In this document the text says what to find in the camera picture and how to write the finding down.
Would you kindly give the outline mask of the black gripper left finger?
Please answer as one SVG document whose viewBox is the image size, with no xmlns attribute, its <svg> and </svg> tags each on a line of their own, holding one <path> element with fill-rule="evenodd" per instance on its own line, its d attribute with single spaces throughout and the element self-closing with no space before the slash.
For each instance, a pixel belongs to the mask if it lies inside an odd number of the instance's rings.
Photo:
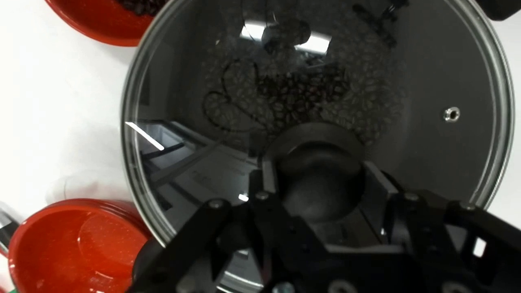
<svg viewBox="0 0 521 293">
<path fill-rule="evenodd" d="M 278 186 L 264 160 L 128 163 L 134 202 L 154 240 L 139 253 L 131 293 L 255 293 L 263 237 L 250 207 Z"/>
</svg>

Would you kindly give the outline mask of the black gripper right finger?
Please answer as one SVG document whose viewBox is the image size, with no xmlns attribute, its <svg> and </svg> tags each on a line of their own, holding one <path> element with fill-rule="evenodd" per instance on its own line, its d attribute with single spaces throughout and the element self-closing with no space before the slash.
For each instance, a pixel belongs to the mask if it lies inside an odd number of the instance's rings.
<svg viewBox="0 0 521 293">
<path fill-rule="evenodd" d="M 364 214 L 411 258 L 416 293 L 521 293 L 521 232 L 473 204 L 405 191 L 374 163 Z"/>
</svg>

